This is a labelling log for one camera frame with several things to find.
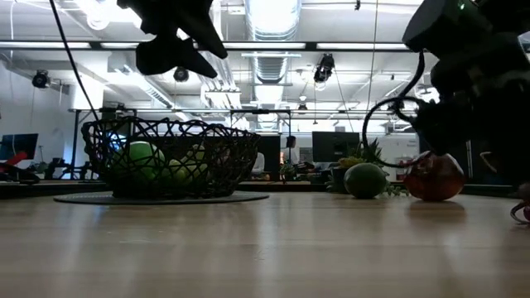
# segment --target ventilation duct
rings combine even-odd
[[[246,0],[247,32],[253,41],[293,41],[300,21],[301,0]],[[254,57],[254,96],[259,103],[282,100],[289,58]]]

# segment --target ceiling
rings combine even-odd
[[[303,0],[295,40],[400,42],[408,21],[421,1],[379,0],[376,5],[375,0],[363,0],[360,10],[355,11],[352,1]],[[10,40],[12,29],[15,40],[59,40],[48,0],[26,2],[29,3],[19,0],[19,3],[13,6],[10,0],[0,0],[0,39]],[[72,9],[60,15],[65,33],[71,41],[139,41],[152,38],[144,35],[131,22],[111,22],[101,31],[93,30],[87,26],[85,13],[75,10],[78,6],[74,0],[56,2],[65,10]],[[222,0],[221,31],[226,41],[248,40],[243,13],[243,0]],[[251,61],[242,57],[242,54],[244,52],[231,51],[228,61],[235,83],[241,91],[241,103],[245,104],[254,102],[254,80]],[[318,109],[344,108],[346,103],[348,108],[365,110],[367,104],[377,102],[406,83],[417,67],[417,54],[413,53],[331,52],[335,58],[336,72],[330,77],[325,88],[317,91],[315,85],[307,78],[311,77],[311,71],[323,53],[293,51],[292,54],[299,55],[291,58],[288,66],[282,93],[282,108],[296,108],[301,102],[300,96],[303,95],[306,96],[306,102],[311,104],[308,104],[308,108],[315,107],[313,103],[316,101]],[[95,59],[96,55],[102,54],[76,51],[75,59],[106,85],[105,100],[124,102],[131,107],[152,107],[153,100],[138,87],[137,82],[114,71],[122,69],[123,65],[134,67],[133,51],[107,53],[108,69],[103,72],[101,69],[91,69],[90,61]],[[74,82],[73,74],[65,71],[69,70],[68,66],[61,62],[67,61],[67,56],[60,51],[17,50],[13,54],[13,60],[21,72],[29,74],[41,69],[43,65],[50,65],[50,68],[54,69],[51,70],[54,79],[61,79],[67,84]],[[426,70],[430,70],[436,61],[436,57],[426,55]],[[190,74],[187,82],[177,83],[172,76],[173,72],[170,72],[148,79],[159,90],[171,96],[178,107],[203,108],[199,78]]]

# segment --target table surface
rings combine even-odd
[[[3,297],[529,297],[530,230],[512,199],[241,204],[3,200]]]

